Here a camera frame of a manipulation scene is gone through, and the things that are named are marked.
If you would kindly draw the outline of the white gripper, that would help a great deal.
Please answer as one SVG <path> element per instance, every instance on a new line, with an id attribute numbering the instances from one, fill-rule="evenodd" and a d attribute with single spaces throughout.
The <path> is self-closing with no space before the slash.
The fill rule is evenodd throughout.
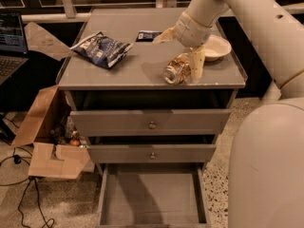
<path id="1" fill-rule="evenodd" d="M 208 41 L 210 34 L 210 28 L 200 25 L 184 11 L 175 26 L 155 37 L 152 43 L 160 44 L 177 38 L 185 47 L 192 48 L 189 54 L 191 78 L 193 83 L 197 83 L 205 62 L 205 46 L 202 45 Z"/>

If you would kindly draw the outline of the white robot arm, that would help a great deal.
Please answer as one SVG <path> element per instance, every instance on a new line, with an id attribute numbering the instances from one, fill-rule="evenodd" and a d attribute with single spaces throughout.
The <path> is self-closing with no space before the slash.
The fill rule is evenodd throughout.
<path id="1" fill-rule="evenodd" d="M 231 10 L 276 87 L 234 138 L 229 161 L 228 228 L 304 228 L 304 26 L 275 0 L 191 0 L 158 42 L 179 40 L 194 52 Z"/>

